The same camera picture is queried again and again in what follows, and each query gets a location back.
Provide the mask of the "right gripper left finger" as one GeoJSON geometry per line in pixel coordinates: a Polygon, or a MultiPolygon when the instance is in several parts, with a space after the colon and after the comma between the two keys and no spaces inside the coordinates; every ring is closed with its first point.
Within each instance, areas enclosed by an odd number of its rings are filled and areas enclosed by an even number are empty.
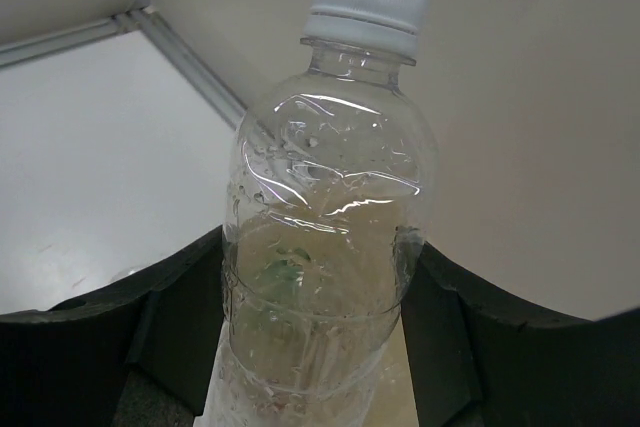
{"type": "Polygon", "coordinates": [[[5,426],[190,426],[220,329],[222,232],[46,310],[1,318],[5,426]]]}

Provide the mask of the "clear bottle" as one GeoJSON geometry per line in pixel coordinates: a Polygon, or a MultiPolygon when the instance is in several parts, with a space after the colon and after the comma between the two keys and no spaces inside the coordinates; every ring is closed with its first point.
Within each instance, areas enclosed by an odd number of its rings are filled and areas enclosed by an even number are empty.
{"type": "Polygon", "coordinates": [[[238,426],[220,377],[228,342],[230,250],[260,228],[382,234],[422,245],[433,202],[435,137],[399,86],[427,0],[312,0],[306,71],[244,115],[230,157],[223,225],[224,322],[209,420],[238,426]]]}

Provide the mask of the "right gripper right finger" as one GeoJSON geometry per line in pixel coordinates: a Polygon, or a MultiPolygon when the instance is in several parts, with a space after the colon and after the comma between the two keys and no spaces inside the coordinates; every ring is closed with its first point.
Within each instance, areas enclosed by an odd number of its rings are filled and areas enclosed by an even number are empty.
{"type": "Polygon", "coordinates": [[[599,320],[517,297],[403,243],[414,275],[401,303],[422,426],[635,426],[639,312],[599,320]]]}

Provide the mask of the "green plastic bottle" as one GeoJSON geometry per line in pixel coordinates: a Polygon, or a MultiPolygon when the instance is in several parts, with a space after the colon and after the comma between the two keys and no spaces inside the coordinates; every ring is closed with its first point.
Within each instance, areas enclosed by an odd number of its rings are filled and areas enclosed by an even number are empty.
{"type": "Polygon", "coordinates": [[[260,292],[274,299],[295,296],[302,286],[305,269],[310,262],[309,253],[301,247],[277,247],[275,257],[258,277],[260,292]]]}

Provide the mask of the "aluminium frame rail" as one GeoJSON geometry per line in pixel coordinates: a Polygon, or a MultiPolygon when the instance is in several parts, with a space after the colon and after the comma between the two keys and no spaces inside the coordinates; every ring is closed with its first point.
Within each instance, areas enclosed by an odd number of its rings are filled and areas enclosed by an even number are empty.
{"type": "Polygon", "coordinates": [[[3,70],[39,61],[90,45],[106,43],[128,57],[138,56],[149,66],[161,65],[161,76],[177,74],[206,102],[230,129],[246,111],[245,103],[190,48],[164,17],[149,8],[134,9],[88,23],[1,44],[3,70]]]}

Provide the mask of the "beige plastic bin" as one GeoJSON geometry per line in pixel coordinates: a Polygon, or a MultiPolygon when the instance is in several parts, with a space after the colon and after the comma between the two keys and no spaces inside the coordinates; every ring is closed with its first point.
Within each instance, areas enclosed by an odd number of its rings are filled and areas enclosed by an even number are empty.
{"type": "Polygon", "coordinates": [[[386,353],[413,268],[408,243],[382,234],[260,228],[229,253],[227,405],[238,426],[360,426],[388,366],[386,353]],[[274,299],[258,277],[277,247],[306,250],[298,293],[274,299]]]}

